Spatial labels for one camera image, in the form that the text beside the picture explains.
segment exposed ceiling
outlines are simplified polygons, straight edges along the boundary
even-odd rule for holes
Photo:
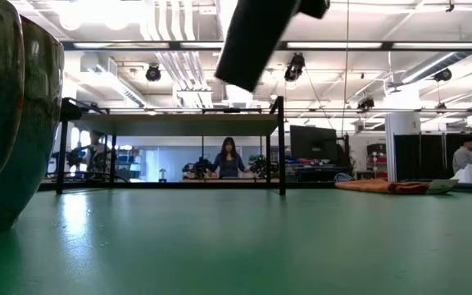
[[[68,1],[15,0],[11,2],[22,15],[37,22],[60,40],[143,40],[140,23],[148,17],[144,1],[124,0],[116,4],[116,8],[120,7],[120,9],[116,9],[114,18],[127,23],[124,29],[119,30],[109,29],[104,23],[106,17],[102,17],[101,20],[96,17],[96,15],[110,13],[110,10],[105,10],[107,1],[112,0],[100,0],[99,3],[102,5],[94,5],[94,11],[82,11],[81,18],[84,22],[75,30],[63,29],[60,23],[60,14],[67,8]],[[237,0],[223,0],[223,3],[234,1]],[[163,2],[167,4],[167,29],[170,32],[170,19],[173,13],[171,1],[155,1],[157,13],[154,21],[157,24],[161,18],[159,10]],[[470,41],[472,38],[472,0],[454,3],[456,4],[454,11],[446,12],[448,0],[335,0],[331,1],[331,9],[323,20],[304,15],[295,16],[284,32],[283,39]],[[179,4],[180,11],[183,13],[184,2],[179,1]],[[216,14],[216,1],[193,0],[192,4],[193,33],[196,40],[222,40],[220,18]],[[184,16],[181,15],[180,19],[183,29]],[[391,54],[387,52],[304,52],[303,54],[306,60],[306,71],[296,82],[296,87],[287,85],[283,78],[285,66],[290,61],[292,53],[276,52],[272,56],[260,85],[253,94],[254,105],[266,106],[270,102],[270,96],[277,94],[287,98],[286,107],[341,108],[344,101],[350,102],[355,107],[356,101],[364,95],[363,90],[370,93],[383,90],[383,79],[390,80],[390,73],[403,73],[436,57],[435,52],[393,52]],[[211,100],[214,103],[226,99],[224,85],[213,77],[218,56],[218,52],[199,52],[199,62],[208,86],[212,89]],[[160,66],[161,79],[159,81],[148,82],[145,79],[148,66],[159,63],[154,52],[113,52],[98,55],[98,58],[104,61],[108,57],[118,65],[118,76],[135,92],[144,96],[148,103],[153,106],[173,106],[172,93],[175,82],[164,66]],[[472,56],[457,62],[449,69],[453,74],[452,79],[445,83],[441,82],[439,88],[434,81],[423,80],[418,83],[422,107],[434,107],[439,99],[459,98],[465,93],[472,93]],[[86,78],[85,73],[71,74],[77,83],[83,86],[82,98],[94,100],[104,107],[125,105],[121,95],[110,90],[110,85],[107,87],[103,83],[93,83]],[[460,99],[453,104],[453,107],[472,107],[472,96]]]

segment monitor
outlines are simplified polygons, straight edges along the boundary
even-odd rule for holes
[[[338,162],[335,129],[291,125],[290,135],[292,157]]]

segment green table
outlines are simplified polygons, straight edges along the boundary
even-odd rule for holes
[[[37,193],[0,294],[472,294],[472,195]]]

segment long dark hair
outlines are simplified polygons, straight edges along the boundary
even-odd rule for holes
[[[230,151],[230,156],[233,158],[233,159],[236,159],[236,157],[238,156],[238,153],[236,152],[236,143],[234,143],[234,139],[231,138],[231,137],[228,137],[226,139],[224,139],[223,141],[223,144],[221,145],[221,160],[223,162],[227,161],[227,150],[225,150],[225,146],[230,143],[232,146],[233,146],[233,149],[232,151]]]

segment metal table frame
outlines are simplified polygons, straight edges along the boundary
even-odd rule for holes
[[[100,115],[97,116],[107,116],[110,115],[110,109],[102,109],[88,106],[82,102],[78,102],[72,98],[63,98],[67,102],[73,102],[82,107],[86,107],[89,110],[95,111]],[[223,111],[221,109],[204,109],[202,114],[207,112],[214,111]],[[117,183],[114,181],[114,177],[110,177],[108,182],[96,182],[96,183],[67,183],[65,182],[65,163],[66,163],[66,141],[68,136],[68,122],[66,118],[61,118],[61,145],[58,156],[58,166],[57,166],[57,181],[55,183],[56,193],[62,194],[64,189],[68,188],[259,188],[259,189],[272,189],[277,188],[279,190],[279,195],[284,196],[286,190],[285,183],[285,126],[284,126],[284,97],[277,97],[275,103],[270,109],[270,114],[276,114],[276,122],[278,125],[278,146],[279,146],[279,155],[278,155],[278,166],[279,166],[279,182],[271,182],[270,175],[270,134],[265,136],[265,160],[266,160],[266,173],[265,173],[265,183]],[[116,134],[106,134],[112,136],[112,149],[111,149],[111,171],[110,176],[116,174]]]

